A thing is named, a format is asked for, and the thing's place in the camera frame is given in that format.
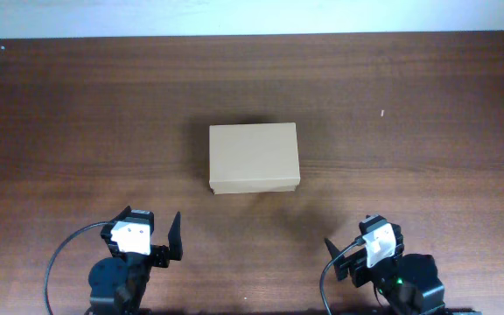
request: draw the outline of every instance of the box top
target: box top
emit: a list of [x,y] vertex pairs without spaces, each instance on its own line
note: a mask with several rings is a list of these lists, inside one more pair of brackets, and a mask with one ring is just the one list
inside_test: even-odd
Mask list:
[[210,182],[300,179],[294,122],[209,127]]

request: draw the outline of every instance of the table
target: table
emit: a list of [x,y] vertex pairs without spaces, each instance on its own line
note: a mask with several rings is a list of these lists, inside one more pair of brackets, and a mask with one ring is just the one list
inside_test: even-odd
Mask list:
[[[208,126],[297,123],[296,192],[213,196]],[[504,32],[0,40],[0,314],[44,313],[48,259],[127,205],[185,255],[155,269],[156,311],[321,310],[323,238],[365,214],[435,256],[450,307],[504,313]],[[97,230],[50,279],[88,307]],[[336,309],[376,305],[333,275]]]

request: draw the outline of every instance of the box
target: box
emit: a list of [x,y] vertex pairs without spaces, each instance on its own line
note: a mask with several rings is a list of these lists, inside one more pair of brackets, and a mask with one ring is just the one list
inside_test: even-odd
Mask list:
[[213,193],[288,192],[300,180],[294,122],[209,127]]

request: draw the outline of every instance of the brown wooden surface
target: brown wooden surface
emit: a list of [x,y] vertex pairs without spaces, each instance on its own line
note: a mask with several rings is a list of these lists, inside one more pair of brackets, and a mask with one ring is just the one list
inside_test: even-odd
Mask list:
[[[154,310],[322,309],[318,280],[365,214],[433,254],[449,306],[504,313],[504,32],[0,41],[0,314],[44,312],[52,252],[126,205],[185,255]],[[207,126],[297,123],[296,192],[213,196]],[[56,314],[88,307],[96,230],[52,271]],[[326,282],[331,304],[372,288]]]

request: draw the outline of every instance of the wire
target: wire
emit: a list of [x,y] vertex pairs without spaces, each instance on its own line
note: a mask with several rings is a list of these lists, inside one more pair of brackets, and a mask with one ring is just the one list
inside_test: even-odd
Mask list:
[[326,298],[326,294],[324,293],[324,278],[326,278],[326,274],[328,270],[343,256],[346,252],[350,251],[355,246],[360,246],[363,239],[359,238],[353,241],[349,246],[347,246],[344,250],[340,251],[338,255],[336,255],[324,268],[322,271],[322,275],[320,276],[320,295],[322,296],[322,302],[324,302],[325,311],[328,312],[328,315],[332,315],[332,311],[330,311],[330,305],[328,305],[328,299]]
[[53,315],[52,312],[52,307],[50,307],[50,301],[48,300],[48,279],[50,278],[50,270],[52,269],[53,262],[56,260],[56,257],[60,253],[60,251],[75,237],[79,236],[81,233],[88,231],[91,228],[96,228],[99,226],[106,225],[108,222],[103,221],[103,222],[97,222],[93,223],[91,225],[87,225],[86,227],[78,230],[77,232],[69,235],[69,237],[66,238],[65,241],[63,241],[58,249],[53,253],[52,258],[50,258],[50,262],[48,263],[48,268],[45,270],[45,277],[44,277],[44,302],[45,302],[45,309],[48,311],[48,314]]

